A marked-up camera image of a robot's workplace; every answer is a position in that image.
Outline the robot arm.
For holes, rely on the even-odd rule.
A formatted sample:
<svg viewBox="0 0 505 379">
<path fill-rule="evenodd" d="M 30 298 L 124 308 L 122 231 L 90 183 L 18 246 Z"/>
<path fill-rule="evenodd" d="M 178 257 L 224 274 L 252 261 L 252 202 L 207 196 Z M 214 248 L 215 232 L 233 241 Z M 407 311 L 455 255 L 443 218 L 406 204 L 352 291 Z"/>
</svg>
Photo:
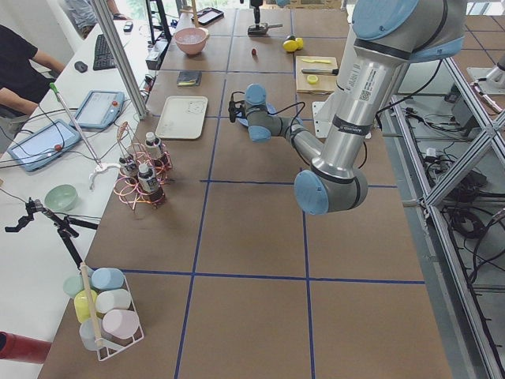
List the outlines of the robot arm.
<svg viewBox="0 0 505 379">
<path fill-rule="evenodd" d="M 285 7 L 290 4 L 290 0 L 276 0 L 275 3 L 277 6 Z M 260 22 L 260 7 L 264 4 L 264 1 L 250 0 L 249 4 L 253 9 L 254 25 L 249 27 L 248 33 L 266 32 L 269 29 L 269 25 L 267 23 Z"/>
<path fill-rule="evenodd" d="M 285 138 L 309 162 L 309 169 L 294 180 L 295 197 L 304 212 L 322 215 L 356 208 L 366 198 L 368 183 L 354 161 L 381 105 L 390 99 L 395 71 L 405 64 L 457 54 L 465 19 L 464 1 L 358 1 L 325 141 L 296 118 L 270 114 L 265 88 L 259 84 L 249 85 L 241 102 L 229 102 L 229 118 L 244 117 L 254 142 Z"/>
</svg>

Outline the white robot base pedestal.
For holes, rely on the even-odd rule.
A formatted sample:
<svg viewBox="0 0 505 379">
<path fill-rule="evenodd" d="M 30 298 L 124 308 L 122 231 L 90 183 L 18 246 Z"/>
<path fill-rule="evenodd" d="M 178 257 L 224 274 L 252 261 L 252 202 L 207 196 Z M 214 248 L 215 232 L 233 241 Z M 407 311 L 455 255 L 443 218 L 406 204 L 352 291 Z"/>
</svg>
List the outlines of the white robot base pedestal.
<svg viewBox="0 0 505 379">
<path fill-rule="evenodd" d="M 343 94 L 350 94 L 354 89 L 356 80 L 352 79 L 350 84 L 349 79 L 351 74 L 354 73 L 353 64 L 355 60 L 355 54 L 351 54 L 349 57 L 342 59 L 339 75 L 326 74 L 327 78 L 331 77 L 335 79 L 336 89 L 324 103 L 314 102 L 312 104 L 313 121 L 318 138 L 327 137 L 335 112 L 342 102 Z"/>
</svg>

